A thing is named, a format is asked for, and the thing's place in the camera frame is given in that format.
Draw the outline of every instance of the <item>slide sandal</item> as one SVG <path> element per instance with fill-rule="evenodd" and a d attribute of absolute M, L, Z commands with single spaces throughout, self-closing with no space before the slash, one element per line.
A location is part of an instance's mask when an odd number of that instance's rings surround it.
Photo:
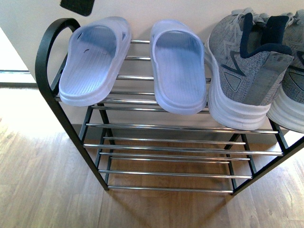
<path fill-rule="evenodd" d="M 158 104 L 175 114 L 200 112 L 207 102 L 200 38 L 181 22 L 168 19 L 154 24 L 150 40 Z"/>
<path fill-rule="evenodd" d="M 108 17 L 77 29 L 71 36 L 59 82 L 65 104 L 89 106 L 110 93 L 131 42 L 131 28 L 121 17 Z"/>

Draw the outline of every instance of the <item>sneaker upper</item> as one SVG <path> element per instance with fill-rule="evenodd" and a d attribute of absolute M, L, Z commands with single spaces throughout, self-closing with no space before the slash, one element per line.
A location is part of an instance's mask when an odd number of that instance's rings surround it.
<path fill-rule="evenodd" d="M 268 17 L 251 8 L 233 11 L 213 29 L 209 48 L 219 66 L 221 89 L 229 99 L 268 105 L 287 67 L 291 49 L 282 45 L 288 16 Z"/>
<path fill-rule="evenodd" d="M 292 50 L 294 60 L 286 70 L 282 87 L 292 100 L 304 104 L 304 10 L 299 10 L 285 30 L 283 44 Z"/>

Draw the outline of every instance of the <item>rack leg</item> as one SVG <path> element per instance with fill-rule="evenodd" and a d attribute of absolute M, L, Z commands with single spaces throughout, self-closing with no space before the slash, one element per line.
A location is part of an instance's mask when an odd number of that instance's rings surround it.
<path fill-rule="evenodd" d="M 103 107 L 104 104 L 103 104 L 103 103 L 97 104 L 97 106 Z M 102 118 L 104 124 L 109 124 L 110 121 L 109 121 L 108 115 L 107 115 L 107 113 L 106 113 L 106 110 L 99 110 L 99 113 L 100 113 L 100 115 L 101 115 L 101 118 Z M 106 129 L 106 132 L 107 132 L 107 135 L 108 135 L 109 137 L 113 137 L 113 133 L 112 133 L 112 129 L 111 129 L 111 128 L 107 128 L 107 129 Z M 111 145 L 115 145 L 115 141 L 114 141 L 114 140 L 110 140 L 110 144 L 111 144 Z M 108 165 L 107 165 L 107 168 L 106 168 L 107 170 L 110 170 L 110 168 L 111 168 L 111 163 L 112 163 L 112 157 L 109 156 L 109 158 L 108 158 Z M 107 173 L 107 174 L 105 175 L 105 182 L 108 183 L 108 181 L 109 181 L 109 174 Z"/>
<path fill-rule="evenodd" d="M 240 137 L 240 134 L 233 134 L 232 137 L 230 138 L 229 142 L 236 142 L 239 137 Z M 224 147 L 224 149 L 225 150 L 230 150 L 232 146 L 233 145 L 226 145 Z M 232 162 L 231 161 L 229 161 L 228 167 L 229 167 L 230 175 L 234 175 L 233 166 L 232 166 Z M 233 190 L 236 189 L 237 188 L 236 179 L 231 179 L 231 182 L 232 182 Z"/>
<path fill-rule="evenodd" d="M 233 191 L 232 195 L 237 195 L 239 192 L 241 192 L 242 190 L 244 190 L 245 188 L 247 188 L 248 186 L 250 186 L 251 184 L 256 182 L 258 179 L 263 177 L 265 174 L 270 172 L 272 169 L 274 169 L 275 167 L 277 167 L 278 165 L 280 165 L 281 163 L 286 161 L 288 158 L 293 156 L 295 153 L 297 153 L 298 151 L 300 151 L 301 149 L 304 148 L 304 136 L 301 139 L 299 139 L 297 142 L 295 142 L 292 146 L 288 147 L 279 125 L 277 125 L 276 123 L 274 123 L 272 121 L 270 121 L 270 123 L 273 127 L 273 130 L 279 132 L 276 135 L 276 138 L 277 138 L 280 146 L 282 146 L 283 149 L 286 146 L 285 149 L 282 150 L 284 152 L 284 155 L 282 157 L 274 158 L 270 163 L 268 163 L 266 166 L 264 166 L 259 171 L 257 171 L 254 175 L 252 175 L 251 180 L 247 180 L 244 183 L 242 183 L 240 186 L 238 186 Z"/>
<path fill-rule="evenodd" d="M 92 116 L 93 109 L 91 106 L 88 106 L 86 114 L 85 114 L 85 120 L 81 126 L 80 132 L 79 132 L 79 138 L 82 143 L 84 143 L 86 132 L 87 132 L 87 126 L 86 123 L 90 122 L 91 116 Z"/>
<path fill-rule="evenodd" d="M 59 122 L 61 123 L 63 128 L 65 129 L 66 133 L 72 140 L 75 147 L 78 149 L 81 156 L 84 158 L 85 162 L 87 163 L 87 165 L 89 166 L 89 168 L 91 169 L 93 174 L 96 176 L 96 178 L 98 179 L 100 184 L 103 186 L 104 190 L 109 190 L 108 185 L 104 181 L 103 177 L 100 175 L 100 173 L 99 173 L 98 169 L 96 168 L 90 155 L 88 154 L 86 149 L 83 148 L 81 140 L 79 139 L 72 124 L 69 122 L 68 117 L 64 113 L 60 104 L 57 101 L 55 101 L 52 97 L 50 99 L 49 99 L 49 97 L 46 97 L 45 100 L 47 101 L 47 103 L 50 106 L 50 108 L 52 109 L 53 113 L 55 114 L 55 116 L 57 117 L 57 119 L 59 120 Z"/>
<path fill-rule="evenodd" d="M 245 143 L 245 145 L 244 145 L 245 151 L 250 151 L 250 147 L 249 147 L 249 143 L 248 143 L 246 135 L 245 134 L 241 134 L 241 137 L 242 137 L 242 141 Z M 253 157 L 251 155 L 247 155 L 247 158 L 250 159 L 248 161 L 248 163 L 249 163 L 251 175 L 253 175 L 253 174 L 255 174 L 257 172 L 256 165 L 255 165 L 255 163 L 253 161 Z"/>

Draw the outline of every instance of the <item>knit fabric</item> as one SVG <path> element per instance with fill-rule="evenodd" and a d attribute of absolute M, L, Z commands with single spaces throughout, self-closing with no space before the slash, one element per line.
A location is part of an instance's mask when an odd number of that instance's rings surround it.
<path fill-rule="evenodd" d="M 245 9 L 239 14 L 232 14 L 225 17 L 213 29 L 209 38 L 209 47 L 219 65 L 220 83 L 223 93 L 229 99 L 247 105 L 268 105 L 276 97 L 276 92 L 283 79 L 287 66 L 291 63 L 292 57 L 280 54 L 280 60 L 275 60 L 276 64 L 268 64 L 273 71 L 267 69 L 266 80 L 263 82 L 267 86 L 258 86 L 261 75 L 259 72 L 271 55 L 271 51 L 261 51 L 252 57 L 242 58 L 240 56 L 240 42 L 243 35 L 243 15 L 253 14 L 253 24 L 256 28 L 255 33 L 250 37 L 248 47 L 254 50 L 258 47 L 262 35 L 260 26 L 265 25 L 268 17 L 266 14 L 255 14 L 252 10 Z"/>
<path fill-rule="evenodd" d="M 292 24 L 285 30 L 283 44 L 292 50 L 294 60 L 287 69 L 282 86 L 292 100 L 304 104 L 304 10 L 292 16 Z"/>

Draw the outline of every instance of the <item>white wall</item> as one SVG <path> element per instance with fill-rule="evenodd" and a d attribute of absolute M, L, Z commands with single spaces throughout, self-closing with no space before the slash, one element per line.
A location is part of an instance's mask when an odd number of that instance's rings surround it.
<path fill-rule="evenodd" d="M 206 41 L 212 29 L 223 17 L 232 10 L 252 7 L 256 12 L 266 12 L 269 15 L 279 15 L 283 12 L 293 12 L 304 7 L 303 0 L 95 0 L 92 14 L 83 17 L 61 8 L 60 0 L 1 0 L 0 27 L 3 29 L 14 48 L 17 50 L 29 71 L 35 77 L 35 58 L 41 38 L 47 27 L 59 18 L 75 18 L 80 25 L 101 19 L 107 16 L 121 16 L 129 21 L 134 39 L 148 39 L 152 25 L 160 19 L 177 19 L 191 27 L 195 33 Z M 63 56 L 67 51 L 69 31 L 56 41 L 51 53 L 49 74 L 54 75 Z M 132 84 L 134 89 L 142 90 L 141 85 Z M 65 107 L 72 123 L 81 123 L 85 109 Z M 154 123 L 182 123 L 216 125 L 211 118 L 201 115 L 181 117 L 168 114 L 135 113 L 130 115 L 113 115 L 114 121 L 133 122 L 136 119 L 143 123 L 146 118 Z"/>

